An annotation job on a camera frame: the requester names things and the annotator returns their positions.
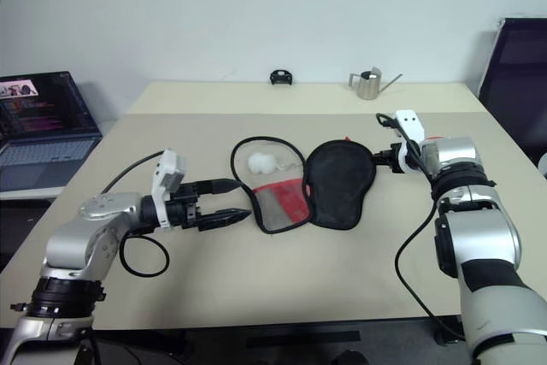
black fabric pad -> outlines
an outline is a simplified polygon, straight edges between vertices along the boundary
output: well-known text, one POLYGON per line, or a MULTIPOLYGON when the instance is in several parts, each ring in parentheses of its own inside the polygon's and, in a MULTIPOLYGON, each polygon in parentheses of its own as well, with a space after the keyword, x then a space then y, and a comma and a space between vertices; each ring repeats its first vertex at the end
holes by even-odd
POLYGON ((333 140, 317 147, 304 175, 313 211, 310 222, 335 230, 355 227, 375 175, 372 153, 361 144, 333 140))

white cotton ball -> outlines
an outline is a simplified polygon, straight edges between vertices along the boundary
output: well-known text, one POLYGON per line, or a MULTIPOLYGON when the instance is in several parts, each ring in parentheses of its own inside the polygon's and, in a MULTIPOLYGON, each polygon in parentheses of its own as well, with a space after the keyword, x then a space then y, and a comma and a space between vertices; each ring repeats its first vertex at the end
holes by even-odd
POLYGON ((273 154, 256 152, 247 159, 249 170, 253 174, 271 174, 277 169, 277 161, 273 154))

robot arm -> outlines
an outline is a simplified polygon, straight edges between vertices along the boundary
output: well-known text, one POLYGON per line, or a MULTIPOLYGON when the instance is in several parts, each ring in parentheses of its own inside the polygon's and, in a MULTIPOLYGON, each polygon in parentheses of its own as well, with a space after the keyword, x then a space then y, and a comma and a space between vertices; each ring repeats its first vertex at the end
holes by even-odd
MULTIPOLYGON (((398 124, 404 127, 400 119, 398 124)), ((438 265, 458 279, 473 359, 482 365, 547 363, 547 303, 516 273, 521 240, 473 142, 435 138, 416 143, 439 213, 438 265)), ((412 159, 393 152, 377 158, 407 162, 398 170, 416 169, 412 159)))
POLYGON ((101 194, 83 203, 78 214, 57 229, 46 246, 32 301, 12 305, 24 314, 2 365, 44 363, 44 357, 37 355, 37 344, 45 345, 47 358, 54 363, 76 363, 85 356, 88 350, 80 342, 91 331, 95 302, 106 296, 101 281, 125 236, 152 233, 156 227, 209 230, 250 214, 244 209, 224 209, 201 215, 196 206, 200 195, 228 192, 241 184, 226 179, 180 184, 184 172, 184 162, 165 150, 154 172, 152 196, 101 194), (32 351, 26 350, 30 345, 32 351))

black small object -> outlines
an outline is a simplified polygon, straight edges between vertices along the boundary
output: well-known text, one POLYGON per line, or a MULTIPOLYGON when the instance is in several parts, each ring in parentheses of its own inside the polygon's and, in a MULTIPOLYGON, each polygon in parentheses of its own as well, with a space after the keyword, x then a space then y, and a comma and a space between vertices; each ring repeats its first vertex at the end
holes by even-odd
POLYGON ((397 119, 393 119, 389 115, 384 115, 382 113, 376 113, 376 121, 382 127, 395 128, 395 129, 399 129, 401 127, 397 119))
POLYGON ((215 179, 196 181, 197 194, 224 194, 239 188, 243 184, 240 181, 232 179, 215 179))
POLYGON ((404 171, 399 167, 399 151, 401 143, 393 143, 390 145, 390 150, 382 150, 380 153, 373 155, 373 162, 377 166, 389 166, 393 173, 401 174, 404 171))
POLYGON ((368 359, 357 350, 345 350, 334 361, 332 365, 368 365, 368 359))
POLYGON ((9 309, 16 312, 23 312, 26 310, 26 303, 12 303, 9 305, 9 309))
MULTIPOLYGON (((453 329, 456 332, 463 335, 463 325, 457 315, 440 316, 438 319, 442 321, 450 329, 453 329)), ((440 345, 440 346, 446 346, 448 344, 457 344, 459 341, 461 341, 461 339, 456 338, 456 336, 452 333, 448 333, 442 327, 437 328, 437 330, 433 334, 433 337, 437 345, 440 345)))
POLYGON ((251 214, 249 209, 220 209, 212 214, 200 215, 197 230, 207 231, 226 227, 244 220, 251 214))
POLYGON ((270 74, 272 85, 292 85, 292 74, 288 70, 277 69, 270 74))
POLYGON ((83 344, 80 345, 78 348, 78 354, 74 359, 74 365, 89 365, 93 363, 92 360, 93 351, 83 344))
POLYGON ((446 215, 441 215, 435 220, 435 249, 437 251, 437 263, 442 272, 449 277, 457 278, 456 256, 454 244, 450 235, 450 228, 446 215))
POLYGON ((304 194, 312 207, 311 223, 349 230, 361 219, 362 203, 376 176, 373 155, 349 140, 328 141, 306 162, 304 194))

table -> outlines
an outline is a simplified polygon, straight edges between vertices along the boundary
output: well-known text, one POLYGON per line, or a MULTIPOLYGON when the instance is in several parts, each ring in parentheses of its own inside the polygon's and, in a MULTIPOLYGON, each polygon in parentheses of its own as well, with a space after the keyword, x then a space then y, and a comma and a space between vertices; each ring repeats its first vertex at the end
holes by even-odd
MULTIPOLYGON (((185 180, 193 181, 231 177, 230 151, 251 135, 285 138, 305 156, 319 144, 346 135, 375 152, 397 139, 376 123, 373 113, 406 108, 420 114, 428 135, 473 137, 520 232, 524 256, 519 273, 547 297, 547 232, 539 225, 547 182, 465 86, 400 84, 365 102, 341 85, 155 82, 91 153, 0 275, 0 326, 15 324, 18 314, 9 311, 10 303, 30 297, 48 237, 136 159, 171 147, 187 157, 185 180)), ((113 192, 148 194, 154 165, 136 168, 113 192)), ((237 190, 203 196, 200 205, 208 213, 249 209, 250 201, 237 190)), ((95 327, 220 327, 424 316, 398 282, 393 257, 430 206, 423 176, 380 168, 365 198, 362 220, 348 232, 308 224, 267 235, 250 217, 210 232, 153 234, 171 254, 170 269, 161 277, 140 279, 115 261, 103 282, 107 298, 97 304, 95 327)), ((410 245, 402 271, 433 312, 453 315, 460 312, 458 288, 438 270, 433 233, 430 225, 410 245)), ((135 268, 161 267, 158 251, 144 241, 134 242, 127 254, 135 268)))

